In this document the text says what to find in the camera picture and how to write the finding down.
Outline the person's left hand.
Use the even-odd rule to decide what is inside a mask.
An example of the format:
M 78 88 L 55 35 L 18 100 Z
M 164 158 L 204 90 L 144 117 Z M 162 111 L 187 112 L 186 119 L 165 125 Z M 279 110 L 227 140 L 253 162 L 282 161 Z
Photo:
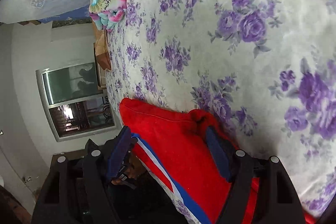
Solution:
M 144 174 L 146 171 L 146 168 L 143 166 L 138 157 L 134 156 L 130 152 L 126 161 L 126 169 L 118 178 L 112 180 L 112 184 L 122 185 L 125 184 L 129 179 L 137 180 L 139 176 Z

